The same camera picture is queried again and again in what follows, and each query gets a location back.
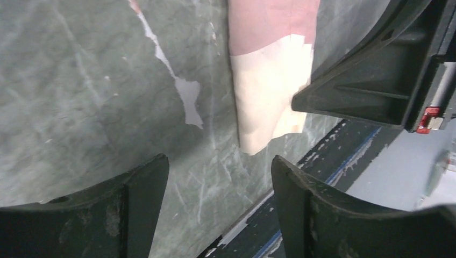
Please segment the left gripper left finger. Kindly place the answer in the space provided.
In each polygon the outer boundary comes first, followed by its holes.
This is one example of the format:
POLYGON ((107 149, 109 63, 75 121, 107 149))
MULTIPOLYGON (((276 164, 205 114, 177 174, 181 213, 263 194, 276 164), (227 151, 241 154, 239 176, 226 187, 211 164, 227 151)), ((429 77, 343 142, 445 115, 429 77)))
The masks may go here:
POLYGON ((164 154, 51 201, 1 208, 1 257, 148 257, 167 186, 164 154))

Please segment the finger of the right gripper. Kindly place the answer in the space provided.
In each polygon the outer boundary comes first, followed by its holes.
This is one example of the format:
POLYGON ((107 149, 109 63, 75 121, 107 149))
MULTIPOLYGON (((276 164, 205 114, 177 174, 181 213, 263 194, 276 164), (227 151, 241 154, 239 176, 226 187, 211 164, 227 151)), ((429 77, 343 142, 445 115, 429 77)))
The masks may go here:
POLYGON ((391 1, 372 30, 297 93, 295 111, 417 129, 432 70, 455 62, 455 1, 391 1))

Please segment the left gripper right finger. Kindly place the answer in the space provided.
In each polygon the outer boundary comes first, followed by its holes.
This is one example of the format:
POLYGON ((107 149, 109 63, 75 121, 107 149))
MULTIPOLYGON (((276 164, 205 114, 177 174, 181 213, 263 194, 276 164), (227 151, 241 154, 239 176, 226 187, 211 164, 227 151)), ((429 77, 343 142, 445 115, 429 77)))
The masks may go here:
POLYGON ((300 179, 312 196, 311 239, 304 254, 286 242, 287 257, 455 257, 455 206, 401 211, 300 179))

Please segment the pink beige underwear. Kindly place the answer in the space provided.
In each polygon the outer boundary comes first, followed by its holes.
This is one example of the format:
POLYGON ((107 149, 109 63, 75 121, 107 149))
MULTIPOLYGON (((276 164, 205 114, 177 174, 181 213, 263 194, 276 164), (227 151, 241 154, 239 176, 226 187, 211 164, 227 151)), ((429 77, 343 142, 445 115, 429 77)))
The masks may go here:
POLYGON ((293 96, 311 81, 320 2, 229 1, 229 52, 241 150, 303 131, 293 96))

